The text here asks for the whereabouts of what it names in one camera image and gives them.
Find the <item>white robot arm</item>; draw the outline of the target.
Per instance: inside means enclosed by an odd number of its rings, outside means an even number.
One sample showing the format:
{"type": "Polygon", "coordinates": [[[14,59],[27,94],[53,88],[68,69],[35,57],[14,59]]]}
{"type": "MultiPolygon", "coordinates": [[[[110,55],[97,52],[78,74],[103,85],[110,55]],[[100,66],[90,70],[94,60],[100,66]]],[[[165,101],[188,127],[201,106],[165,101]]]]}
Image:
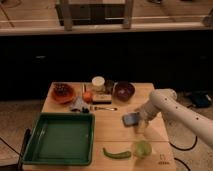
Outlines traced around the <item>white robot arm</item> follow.
{"type": "Polygon", "coordinates": [[[177,94],[173,89],[152,90],[148,100],[140,105],[137,111],[140,119],[146,122],[153,120],[159,112],[169,114],[213,149],[213,120],[178,103],[177,94]]]}

